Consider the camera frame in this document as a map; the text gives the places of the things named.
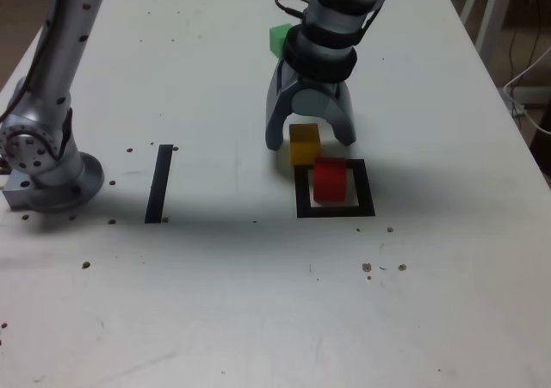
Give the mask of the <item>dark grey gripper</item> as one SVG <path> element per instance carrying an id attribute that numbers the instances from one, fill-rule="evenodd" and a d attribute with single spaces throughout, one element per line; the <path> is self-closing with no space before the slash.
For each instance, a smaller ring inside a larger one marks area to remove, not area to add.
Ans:
<path id="1" fill-rule="evenodd" d="M 299 80 L 296 71 L 281 59 L 271 78 L 266 99 L 265 142 L 269 150 L 277 151 L 281 147 L 283 125 L 293 112 L 324 120 L 342 145 L 352 145 L 356 141 L 346 84 L 324 83 L 308 77 Z"/>

